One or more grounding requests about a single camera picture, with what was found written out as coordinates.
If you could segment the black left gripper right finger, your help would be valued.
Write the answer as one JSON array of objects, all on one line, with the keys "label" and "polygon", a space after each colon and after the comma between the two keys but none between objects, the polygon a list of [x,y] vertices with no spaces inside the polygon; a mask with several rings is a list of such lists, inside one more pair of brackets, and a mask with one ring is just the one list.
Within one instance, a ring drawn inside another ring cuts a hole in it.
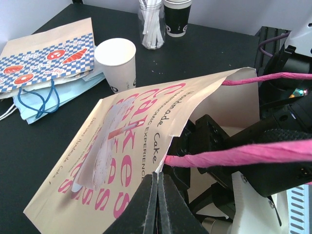
[{"label": "black left gripper right finger", "polygon": [[158,233],[207,234],[169,175],[158,174]]}]

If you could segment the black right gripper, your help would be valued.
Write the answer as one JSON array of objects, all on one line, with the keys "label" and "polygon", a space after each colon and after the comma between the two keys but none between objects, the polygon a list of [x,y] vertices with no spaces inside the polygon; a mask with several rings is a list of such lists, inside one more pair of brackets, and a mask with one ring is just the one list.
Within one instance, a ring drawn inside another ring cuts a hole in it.
[{"label": "black right gripper", "polygon": [[[168,174],[190,211],[214,204],[235,214],[232,174],[241,172],[263,197],[312,180],[312,97],[295,97],[264,105],[275,112],[229,136],[209,115],[188,121],[168,151]],[[191,168],[207,173],[215,183],[189,201]]]}]

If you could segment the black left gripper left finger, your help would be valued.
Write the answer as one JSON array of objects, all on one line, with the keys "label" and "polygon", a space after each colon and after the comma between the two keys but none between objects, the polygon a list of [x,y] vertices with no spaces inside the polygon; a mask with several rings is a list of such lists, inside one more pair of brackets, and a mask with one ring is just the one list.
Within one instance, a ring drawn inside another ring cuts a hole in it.
[{"label": "black left gripper left finger", "polygon": [[124,212],[106,234],[155,234],[157,219],[157,173],[144,177]]}]

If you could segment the cream pink Cakes paper bag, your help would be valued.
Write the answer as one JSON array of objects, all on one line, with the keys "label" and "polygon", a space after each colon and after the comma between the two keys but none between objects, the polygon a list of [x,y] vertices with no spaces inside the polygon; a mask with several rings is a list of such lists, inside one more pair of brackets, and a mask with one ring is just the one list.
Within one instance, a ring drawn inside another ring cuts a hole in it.
[{"label": "cream pink Cakes paper bag", "polygon": [[[94,107],[24,210],[42,234],[105,234],[144,177],[168,174],[168,151],[188,121],[209,115],[229,136],[260,121],[258,82],[311,75],[258,77],[253,68],[130,89]],[[189,201],[215,183],[191,168]],[[288,213],[277,205],[282,233]]]}]

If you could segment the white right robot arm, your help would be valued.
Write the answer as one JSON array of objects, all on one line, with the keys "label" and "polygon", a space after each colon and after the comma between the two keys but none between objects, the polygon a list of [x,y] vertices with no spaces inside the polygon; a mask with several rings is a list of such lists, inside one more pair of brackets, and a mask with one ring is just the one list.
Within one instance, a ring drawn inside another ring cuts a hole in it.
[{"label": "white right robot arm", "polygon": [[[288,34],[280,51],[272,56],[263,74],[279,73],[310,75],[312,73],[312,19]],[[270,136],[292,137],[312,133],[312,97],[302,97],[287,103],[270,117],[257,122],[230,138],[230,143],[240,144],[247,140],[270,142]],[[279,234],[282,232],[277,205],[288,211],[286,191],[311,176],[311,163],[292,162],[284,164],[252,164],[232,175],[234,200],[237,204],[234,222],[215,221],[214,234]]]}]

